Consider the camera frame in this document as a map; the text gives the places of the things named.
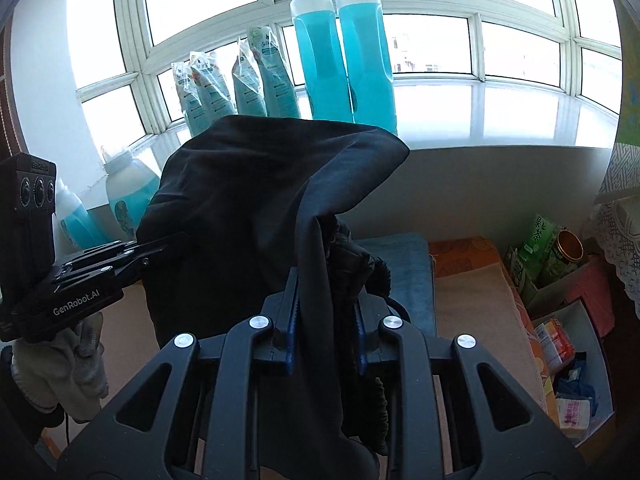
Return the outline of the left hand in grey glove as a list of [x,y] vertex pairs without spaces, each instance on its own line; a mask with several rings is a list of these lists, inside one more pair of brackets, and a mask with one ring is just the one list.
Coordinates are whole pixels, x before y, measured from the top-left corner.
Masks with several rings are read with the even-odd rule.
[[78,424],[99,414],[108,395],[102,327],[103,314],[96,312],[50,341],[12,342],[12,377],[36,410],[62,408]]

